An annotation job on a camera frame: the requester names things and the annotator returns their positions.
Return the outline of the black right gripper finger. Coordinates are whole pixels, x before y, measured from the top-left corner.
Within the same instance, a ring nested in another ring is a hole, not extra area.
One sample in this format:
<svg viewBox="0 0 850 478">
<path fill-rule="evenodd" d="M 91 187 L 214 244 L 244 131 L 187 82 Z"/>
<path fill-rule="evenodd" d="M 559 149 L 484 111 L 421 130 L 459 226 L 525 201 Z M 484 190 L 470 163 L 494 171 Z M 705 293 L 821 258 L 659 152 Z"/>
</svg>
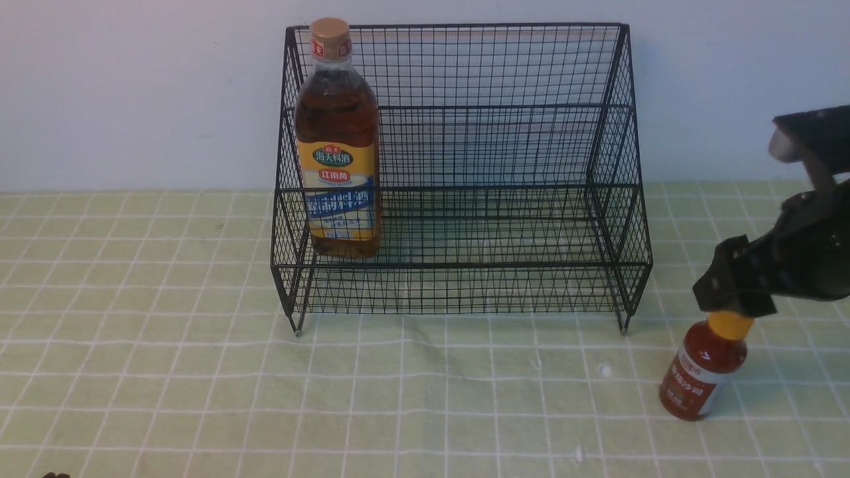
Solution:
<svg viewBox="0 0 850 478">
<path fill-rule="evenodd" d="M 693 296 L 701 311 L 752 313 L 752 290 L 755 270 L 747 251 L 746 235 L 733 236 L 714 249 L 713 259 L 705 273 L 693 284 Z"/>
<path fill-rule="evenodd" d="M 730 310 L 746 318 L 768 317 L 778 312 L 770 291 L 753 283 L 732 285 Z"/>
</svg>

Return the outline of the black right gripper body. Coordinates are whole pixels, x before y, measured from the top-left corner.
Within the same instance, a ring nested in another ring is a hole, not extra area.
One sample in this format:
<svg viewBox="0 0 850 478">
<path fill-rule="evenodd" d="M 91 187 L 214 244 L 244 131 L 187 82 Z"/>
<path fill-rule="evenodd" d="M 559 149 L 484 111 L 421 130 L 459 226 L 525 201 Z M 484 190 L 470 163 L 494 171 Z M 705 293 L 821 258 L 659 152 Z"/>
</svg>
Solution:
<svg viewBox="0 0 850 478">
<path fill-rule="evenodd" d="M 849 293 L 848 181 L 785 200 L 774 227 L 755 241 L 753 266 L 767 293 L 838 301 Z"/>
</svg>

